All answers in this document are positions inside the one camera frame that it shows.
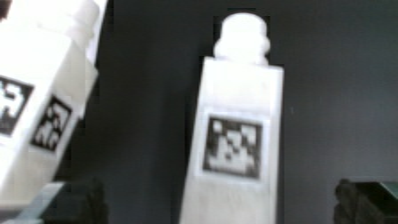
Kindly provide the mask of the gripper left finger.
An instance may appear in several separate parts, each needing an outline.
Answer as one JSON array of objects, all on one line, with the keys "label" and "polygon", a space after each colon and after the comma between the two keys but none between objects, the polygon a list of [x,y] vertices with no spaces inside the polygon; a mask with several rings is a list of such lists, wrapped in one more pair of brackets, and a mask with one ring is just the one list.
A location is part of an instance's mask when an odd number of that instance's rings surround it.
[{"label": "gripper left finger", "polygon": [[22,224],[108,224],[100,181],[88,179],[45,184],[17,221]]}]

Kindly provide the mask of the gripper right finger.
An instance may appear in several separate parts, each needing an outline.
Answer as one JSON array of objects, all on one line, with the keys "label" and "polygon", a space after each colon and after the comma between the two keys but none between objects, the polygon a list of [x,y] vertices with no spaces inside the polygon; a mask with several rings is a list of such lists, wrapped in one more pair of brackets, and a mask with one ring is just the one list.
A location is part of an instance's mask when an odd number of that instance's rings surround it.
[{"label": "gripper right finger", "polygon": [[339,181],[333,224],[398,224],[398,182]]}]

